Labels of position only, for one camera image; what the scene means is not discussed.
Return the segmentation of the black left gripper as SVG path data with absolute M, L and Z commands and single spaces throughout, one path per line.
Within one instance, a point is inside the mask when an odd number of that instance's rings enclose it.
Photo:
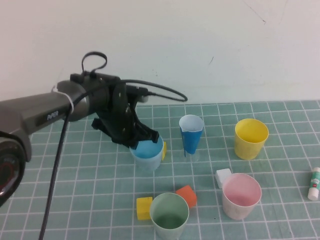
M 140 141 L 157 143 L 160 135 L 152 128 L 137 122 L 135 130 L 137 102 L 137 100 L 130 100 L 123 109 L 109 110 L 105 106 L 96 107 L 94 110 L 97 117 L 93 120 L 91 126 L 109 136 L 113 143 L 133 150 L 137 149 Z

